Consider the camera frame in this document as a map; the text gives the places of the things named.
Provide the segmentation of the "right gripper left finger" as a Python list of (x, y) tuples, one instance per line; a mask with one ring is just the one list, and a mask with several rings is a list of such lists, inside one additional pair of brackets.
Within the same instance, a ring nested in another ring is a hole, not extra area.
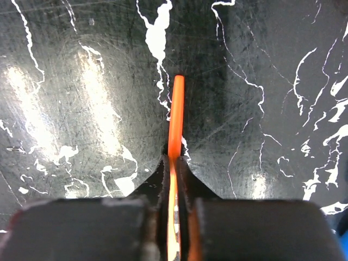
[(1, 239), (1, 260), (167, 260), (169, 159), (125, 198), (39, 200)]

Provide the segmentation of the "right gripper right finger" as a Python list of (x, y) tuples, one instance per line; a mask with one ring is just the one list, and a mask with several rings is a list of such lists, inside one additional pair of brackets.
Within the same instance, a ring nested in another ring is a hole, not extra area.
[(342, 260), (323, 212), (301, 200), (231, 200), (200, 192), (185, 160), (175, 164), (181, 260)]

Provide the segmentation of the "orange plastic knife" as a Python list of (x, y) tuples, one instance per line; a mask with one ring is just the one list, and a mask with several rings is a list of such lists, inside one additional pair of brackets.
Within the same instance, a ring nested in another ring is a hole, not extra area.
[(183, 75), (176, 75), (170, 109), (168, 158), (170, 185), (168, 195), (168, 217), (166, 225), (166, 258), (174, 260), (202, 260), (200, 234), (195, 214), (189, 214), (183, 180), (179, 175), (177, 160), (181, 155), (184, 116)]

